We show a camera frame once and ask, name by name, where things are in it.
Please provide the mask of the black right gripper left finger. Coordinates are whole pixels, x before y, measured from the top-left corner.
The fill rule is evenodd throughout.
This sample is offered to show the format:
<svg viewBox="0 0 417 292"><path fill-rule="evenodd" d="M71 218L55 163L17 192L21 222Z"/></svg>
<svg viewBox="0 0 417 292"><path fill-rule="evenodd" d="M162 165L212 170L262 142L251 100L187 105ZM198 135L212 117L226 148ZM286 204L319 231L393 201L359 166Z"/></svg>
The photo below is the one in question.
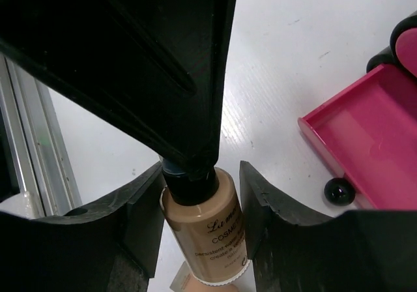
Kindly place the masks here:
<svg viewBox="0 0 417 292"><path fill-rule="evenodd" d="M2 291L146 291L164 217L160 164L63 216L1 213Z"/></svg>

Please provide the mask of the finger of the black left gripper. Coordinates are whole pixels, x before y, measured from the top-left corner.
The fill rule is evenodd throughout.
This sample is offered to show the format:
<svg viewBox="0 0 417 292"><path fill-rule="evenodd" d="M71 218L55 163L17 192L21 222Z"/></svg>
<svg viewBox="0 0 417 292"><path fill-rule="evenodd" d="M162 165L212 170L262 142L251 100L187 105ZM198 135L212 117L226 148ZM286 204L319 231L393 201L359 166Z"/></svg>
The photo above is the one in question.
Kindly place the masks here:
<svg viewBox="0 0 417 292"><path fill-rule="evenodd" d="M1 52L196 177L218 161L236 0L1 0Z"/></svg>

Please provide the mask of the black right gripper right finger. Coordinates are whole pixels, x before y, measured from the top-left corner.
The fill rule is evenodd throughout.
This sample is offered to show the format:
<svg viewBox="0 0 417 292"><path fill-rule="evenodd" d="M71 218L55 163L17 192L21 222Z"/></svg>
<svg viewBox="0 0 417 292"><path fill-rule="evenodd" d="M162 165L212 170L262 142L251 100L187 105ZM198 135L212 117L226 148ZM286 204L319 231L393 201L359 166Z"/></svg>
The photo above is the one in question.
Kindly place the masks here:
<svg viewBox="0 0 417 292"><path fill-rule="evenodd" d="M248 258L258 291L415 291L416 213L317 212L240 163Z"/></svg>

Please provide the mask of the beige foundation bottle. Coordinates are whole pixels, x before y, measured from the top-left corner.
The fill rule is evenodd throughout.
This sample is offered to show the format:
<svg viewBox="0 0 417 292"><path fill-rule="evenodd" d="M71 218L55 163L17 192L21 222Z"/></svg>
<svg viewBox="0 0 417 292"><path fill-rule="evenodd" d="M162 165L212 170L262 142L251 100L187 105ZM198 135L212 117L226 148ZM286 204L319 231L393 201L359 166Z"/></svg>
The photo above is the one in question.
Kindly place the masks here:
<svg viewBox="0 0 417 292"><path fill-rule="evenodd" d="M192 180L168 160L161 163L166 186L160 206L192 274L206 285L230 284L249 265L233 178L211 168Z"/></svg>
<svg viewBox="0 0 417 292"><path fill-rule="evenodd" d="M192 274L191 270L184 262L174 277L172 283L169 286L171 291L185 292L185 291L256 291L255 279L253 277L252 263L249 262L248 267L242 276L237 278L231 283L225 285L206 285L197 280Z"/></svg>

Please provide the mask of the pink bottom drawer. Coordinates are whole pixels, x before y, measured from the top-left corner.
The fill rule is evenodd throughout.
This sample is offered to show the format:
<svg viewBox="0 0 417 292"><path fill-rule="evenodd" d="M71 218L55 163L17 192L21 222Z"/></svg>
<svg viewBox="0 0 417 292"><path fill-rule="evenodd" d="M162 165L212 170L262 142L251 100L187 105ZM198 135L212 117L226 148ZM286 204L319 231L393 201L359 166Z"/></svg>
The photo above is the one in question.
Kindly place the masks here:
<svg viewBox="0 0 417 292"><path fill-rule="evenodd" d="M416 209L416 81L379 65L298 125L363 209Z"/></svg>

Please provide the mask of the pink drawer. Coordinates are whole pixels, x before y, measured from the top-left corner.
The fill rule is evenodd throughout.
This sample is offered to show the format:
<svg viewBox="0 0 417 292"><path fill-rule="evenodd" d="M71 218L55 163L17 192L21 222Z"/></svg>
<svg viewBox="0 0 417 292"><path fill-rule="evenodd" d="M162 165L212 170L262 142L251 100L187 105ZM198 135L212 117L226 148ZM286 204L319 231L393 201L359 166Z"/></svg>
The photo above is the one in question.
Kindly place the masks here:
<svg viewBox="0 0 417 292"><path fill-rule="evenodd" d="M363 209L416 209L416 81L379 65L298 125Z"/></svg>
<svg viewBox="0 0 417 292"><path fill-rule="evenodd" d="M390 48L396 61L416 78L416 11L394 27Z"/></svg>

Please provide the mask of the lying beige foundation bottle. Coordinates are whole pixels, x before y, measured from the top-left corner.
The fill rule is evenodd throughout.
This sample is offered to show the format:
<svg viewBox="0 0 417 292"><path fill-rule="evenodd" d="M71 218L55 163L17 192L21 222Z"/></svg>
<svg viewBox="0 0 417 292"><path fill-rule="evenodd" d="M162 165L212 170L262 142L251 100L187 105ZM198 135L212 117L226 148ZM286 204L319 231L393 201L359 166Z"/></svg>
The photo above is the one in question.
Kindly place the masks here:
<svg viewBox="0 0 417 292"><path fill-rule="evenodd" d="M256 291L255 279L253 277L252 263L249 262L248 267L242 276L237 278L231 283L225 285L206 285L197 280L192 274L191 270L184 262L174 277L172 283L169 286L171 291L185 292L185 291Z"/></svg>

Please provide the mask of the black drawer organizer box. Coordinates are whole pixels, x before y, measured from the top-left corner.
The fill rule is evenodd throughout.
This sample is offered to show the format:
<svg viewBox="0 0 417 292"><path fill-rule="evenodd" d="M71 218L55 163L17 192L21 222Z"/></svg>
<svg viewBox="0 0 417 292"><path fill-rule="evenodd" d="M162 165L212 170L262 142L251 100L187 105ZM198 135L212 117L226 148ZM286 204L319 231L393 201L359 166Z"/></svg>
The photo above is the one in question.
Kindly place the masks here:
<svg viewBox="0 0 417 292"><path fill-rule="evenodd" d="M389 46L385 49L380 51L378 54L374 55L366 65L366 73L371 72L374 68L378 67L379 65L392 65L394 64L394 56Z"/></svg>

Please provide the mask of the aluminium front rail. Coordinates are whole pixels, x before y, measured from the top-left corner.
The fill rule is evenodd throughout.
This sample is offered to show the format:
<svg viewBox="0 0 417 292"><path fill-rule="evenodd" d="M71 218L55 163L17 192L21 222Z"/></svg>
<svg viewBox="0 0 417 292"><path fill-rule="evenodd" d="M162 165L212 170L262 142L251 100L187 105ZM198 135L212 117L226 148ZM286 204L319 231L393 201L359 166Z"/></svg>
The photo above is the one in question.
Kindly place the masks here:
<svg viewBox="0 0 417 292"><path fill-rule="evenodd" d="M13 206L29 218L65 215L81 206L50 90L5 56L1 57L1 119L12 182Z"/></svg>

